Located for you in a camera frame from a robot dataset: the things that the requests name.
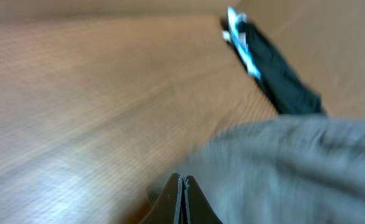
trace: dark cloth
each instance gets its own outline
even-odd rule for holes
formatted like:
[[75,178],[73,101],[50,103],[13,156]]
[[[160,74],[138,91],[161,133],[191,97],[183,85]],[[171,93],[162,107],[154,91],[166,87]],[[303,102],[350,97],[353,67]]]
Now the dark cloth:
[[321,97],[302,84],[273,44],[252,23],[241,22],[239,32],[246,42],[253,62],[261,73],[256,82],[280,114],[325,113]]
[[365,121],[279,116],[220,133],[165,172],[195,177],[223,223],[365,224]]

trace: black fabric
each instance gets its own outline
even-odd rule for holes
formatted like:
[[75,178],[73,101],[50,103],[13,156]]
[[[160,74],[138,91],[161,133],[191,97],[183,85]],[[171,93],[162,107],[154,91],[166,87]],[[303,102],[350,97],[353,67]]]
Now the black fabric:
[[321,97],[302,84],[273,44],[252,23],[241,22],[240,33],[261,73],[256,82],[280,114],[324,114]]

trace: wooden floor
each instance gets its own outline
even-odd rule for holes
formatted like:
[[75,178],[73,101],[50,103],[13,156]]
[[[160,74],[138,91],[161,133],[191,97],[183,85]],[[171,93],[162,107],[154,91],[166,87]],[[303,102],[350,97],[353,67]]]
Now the wooden floor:
[[0,223],[119,223],[216,132],[275,116],[214,16],[0,23]]

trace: black object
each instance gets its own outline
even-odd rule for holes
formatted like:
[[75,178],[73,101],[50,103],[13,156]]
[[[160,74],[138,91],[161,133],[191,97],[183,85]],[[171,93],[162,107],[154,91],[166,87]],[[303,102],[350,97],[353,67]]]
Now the black object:
[[193,176],[172,174],[152,210],[141,223],[222,222],[214,214]]
[[325,114],[319,94],[302,84],[255,24],[241,22],[237,29],[245,33],[253,63],[261,73],[260,78],[255,78],[257,85],[280,114]]

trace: gray fabric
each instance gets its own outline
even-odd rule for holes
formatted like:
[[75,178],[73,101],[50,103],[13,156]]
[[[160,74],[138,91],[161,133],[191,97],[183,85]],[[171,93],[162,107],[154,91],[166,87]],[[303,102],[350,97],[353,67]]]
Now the gray fabric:
[[281,116],[226,131],[173,172],[223,223],[365,223],[365,121]]

